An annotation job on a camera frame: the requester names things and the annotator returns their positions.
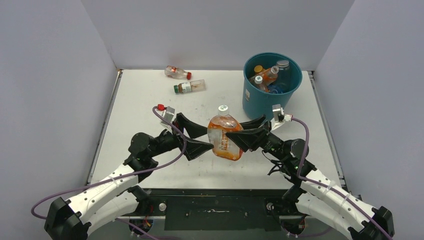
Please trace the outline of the crushed orange label bottle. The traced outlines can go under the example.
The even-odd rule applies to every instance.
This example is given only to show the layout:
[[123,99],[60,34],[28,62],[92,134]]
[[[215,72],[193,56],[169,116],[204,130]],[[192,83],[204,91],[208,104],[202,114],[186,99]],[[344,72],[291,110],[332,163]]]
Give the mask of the crushed orange label bottle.
[[238,161],[243,151],[226,136],[226,133],[242,130],[242,125],[229,114],[229,107],[220,105],[218,114],[210,119],[207,127],[207,136],[209,142],[213,144],[214,155],[230,161]]

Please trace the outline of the large orange label bottle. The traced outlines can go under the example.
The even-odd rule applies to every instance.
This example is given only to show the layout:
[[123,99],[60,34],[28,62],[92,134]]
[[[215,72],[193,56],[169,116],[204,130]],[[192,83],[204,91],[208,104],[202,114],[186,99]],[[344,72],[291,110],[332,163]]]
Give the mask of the large orange label bottle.
[[259,90],[261,90],[265,93],[269,92],[267,85],[264,83],[264,80],[260,75],[257,75],[257,76],[254,77],[253,83],[254,83],[254,86],[257,89],[259,89]]

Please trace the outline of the green cap coffee bottle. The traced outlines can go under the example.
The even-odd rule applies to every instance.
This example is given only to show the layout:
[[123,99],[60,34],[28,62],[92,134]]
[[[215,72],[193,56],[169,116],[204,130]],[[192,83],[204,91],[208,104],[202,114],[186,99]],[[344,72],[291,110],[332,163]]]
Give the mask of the green cap coffee bottle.
[[187,94],[192,92],[200,92],[206,89],[204,79],[182,82],[173,86],[175,94]]

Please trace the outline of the slim orange label bottle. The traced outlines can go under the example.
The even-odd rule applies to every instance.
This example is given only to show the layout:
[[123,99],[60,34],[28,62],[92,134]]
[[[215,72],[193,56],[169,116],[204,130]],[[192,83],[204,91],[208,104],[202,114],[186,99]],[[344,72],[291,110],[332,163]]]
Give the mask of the slim orange label bottle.
[[263,79],[263,83],[268,86],[271,83],[273,83],[278,78],[278,73],[280,71],[280,68],[278,66],[272,66],[268,69],[263,69],[259,72],[256,72],[254,76],[252,76],[249,79],[249,82],[253,83],[255,80],[255,77],[261,76]]

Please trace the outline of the red cap clear bottle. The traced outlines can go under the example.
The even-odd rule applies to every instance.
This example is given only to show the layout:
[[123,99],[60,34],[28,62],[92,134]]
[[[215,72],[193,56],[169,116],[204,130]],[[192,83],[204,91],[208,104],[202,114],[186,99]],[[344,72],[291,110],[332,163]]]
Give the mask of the red cap clear bottle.
[[179,67],[175,67],[175,66],[171,66],[168,65],[165,69],[164,69],[164,74],[167,77],[173,78],[173,79],[186,79],[186,80],[191,80],[192,78],[192,73],[189,71],[185,71]]

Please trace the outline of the blue label crushed bottle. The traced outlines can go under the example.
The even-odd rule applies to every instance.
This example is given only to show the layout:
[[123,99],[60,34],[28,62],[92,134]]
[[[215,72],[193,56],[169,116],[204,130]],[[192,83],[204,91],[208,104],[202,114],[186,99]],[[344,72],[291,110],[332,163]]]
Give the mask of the blue label crushed bottle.
[[279,85],[270,84],[267,86],[268,92],[271,94],[283,94],[284,90]]

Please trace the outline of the clear plastic jar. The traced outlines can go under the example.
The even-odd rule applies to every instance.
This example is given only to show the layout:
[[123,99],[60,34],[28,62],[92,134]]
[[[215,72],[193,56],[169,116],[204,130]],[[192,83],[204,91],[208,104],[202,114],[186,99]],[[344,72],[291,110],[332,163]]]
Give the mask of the clear plastic jar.
[[276,66],[279,68],[278,78],[276,85],[281,88],[283,92],[288,92],[291,85],[291,67],[288,60],[282,59],[276,62]]

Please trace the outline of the orange juice bottle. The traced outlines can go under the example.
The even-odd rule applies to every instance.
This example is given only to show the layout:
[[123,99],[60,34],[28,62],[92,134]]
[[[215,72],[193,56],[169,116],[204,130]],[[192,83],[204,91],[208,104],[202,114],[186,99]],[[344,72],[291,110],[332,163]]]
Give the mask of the orange juice bottle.
[[256,65],[253,70],[254,70],[254,76],[253,76],[253,78],[255,78],[256,76],[263,77],[264,72],[265,72],[266,69],[263,68],[262,65]]

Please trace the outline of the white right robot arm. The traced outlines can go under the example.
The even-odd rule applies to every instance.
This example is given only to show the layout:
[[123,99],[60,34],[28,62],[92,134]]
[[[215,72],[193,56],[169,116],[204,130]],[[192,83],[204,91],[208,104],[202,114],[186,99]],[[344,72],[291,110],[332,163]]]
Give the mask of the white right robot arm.
[[305,138],[281,140],[272,133],[267,121],[258,128],[226,133],[243,152],[261,149],[272,155],[273,167],[268,172],[280,173],[292,183],[283,196],[283,209],[311,216],[337,230],[350,240],[391,240],[395,235],[391,211],[376,208],[351,195],[325,176],[306,157],[309,152],[308,126],[295,117],[292,121],[305,129]]

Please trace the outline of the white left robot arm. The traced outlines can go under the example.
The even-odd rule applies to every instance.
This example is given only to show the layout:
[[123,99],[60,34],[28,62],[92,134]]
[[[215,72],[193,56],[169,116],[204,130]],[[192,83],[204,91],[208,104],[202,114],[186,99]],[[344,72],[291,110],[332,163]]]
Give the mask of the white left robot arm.
[[138,216],[153,210],[151,200],[139,183],[152,174],[158,162],[153,158],[180,149],[191,161],[211,150],[213,145],[198,141],[207,128],[178,113],[171,129],[157,137],[136,133],[130,142],[130,155],[104,178],[104,184],[92,184],[66,200],[55,199],[49,207],[44,230],[53,240],[85,240],[99,227],[126,214]]

